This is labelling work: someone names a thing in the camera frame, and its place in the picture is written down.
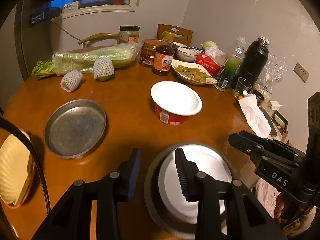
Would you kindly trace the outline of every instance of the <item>screw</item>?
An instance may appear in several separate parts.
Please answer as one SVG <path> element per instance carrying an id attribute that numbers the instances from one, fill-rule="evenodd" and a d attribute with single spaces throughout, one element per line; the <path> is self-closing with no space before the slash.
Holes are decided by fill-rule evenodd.
<path id="1" fill-rule="evenodd" d="M 196 175 L 198 178 L 201 178 L 201 179 L 203 179 L 205 177 L 205 173 L 202 171 L 198 171 Z"/>
<path id="2" fill-rule="evenodd" d="M 237 187 L 239 187 L 239 186 L 242 185 L 242 182 L 241 182 L 241 180 L 239 180 L 239 179 L 235 179 L 232 183 L 233 183 L 233 185 L 235 185 L 235 186 L 237 186 Z"/>
<path id="3" fill-rule="evenodd" d="M 115 178 L 119 177 L 119 173 L 114 171 L 114 172 L 110 173 L 110 177 L 115 179 Z"/>
<path id="4" fill-rule="evenodd" d="M 73 185 L 75 185 L 76 187 L 79 187 L 83 184 L 83 181 L 81 179 L 76 180 Z"/>

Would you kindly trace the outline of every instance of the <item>window sill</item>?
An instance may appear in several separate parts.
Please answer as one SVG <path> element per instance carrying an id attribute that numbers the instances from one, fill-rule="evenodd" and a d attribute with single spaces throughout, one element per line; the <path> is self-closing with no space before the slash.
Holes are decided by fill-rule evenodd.
<path id="1" fill-rule="evenodd" d="M 61 13 L 58 17 L 52 18 L 51 21 L 60 21 L 62 19 L 70 18 L 73 16 L 97 13 L 97 12 L 134 12 L 134 9 L 130 5 L 100 5 L 86 8 L 73 9 L 64 13 Z"/>

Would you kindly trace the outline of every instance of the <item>red tissue package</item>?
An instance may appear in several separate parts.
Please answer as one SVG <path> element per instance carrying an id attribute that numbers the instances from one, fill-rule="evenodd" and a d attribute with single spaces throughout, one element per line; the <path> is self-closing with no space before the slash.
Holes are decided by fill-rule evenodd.
<path id="1" fill-rule="evenodd" d="M 198 54 L 195 63 L 203 66 L 212 76 L 216 76 L 221 70 L 221 67 L 203 52 Z"/>

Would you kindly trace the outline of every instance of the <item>electrical outlet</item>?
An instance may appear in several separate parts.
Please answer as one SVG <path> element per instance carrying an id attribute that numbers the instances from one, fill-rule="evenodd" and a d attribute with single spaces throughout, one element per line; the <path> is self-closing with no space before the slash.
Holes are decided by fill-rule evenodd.
<path id="1" fill-rule="evenodd" d="M 299 76 L 299 78 L 302 79 L 303 82 L 307 82 L 309 73 L 303 68 L 303 66 L 300 65 L 299 62 L 296 63 L 296 66 L 294 67 L 293 71 Z"/>

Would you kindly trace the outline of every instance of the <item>black bottle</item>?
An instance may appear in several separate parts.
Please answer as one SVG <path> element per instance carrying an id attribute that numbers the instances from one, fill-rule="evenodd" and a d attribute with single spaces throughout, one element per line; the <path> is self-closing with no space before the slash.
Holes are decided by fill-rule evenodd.
<path id="1" fill-rule="evenodd" d="M 257 81 L 264 65 L 268 61 L 269 41 L 267 38 L 259 36 L 247 50 L 242 65 L 239 67 L 235 77 L 232 80 L 231 88 L 235 89 L 238 77 L 243 77 L 252 85 Z"/>

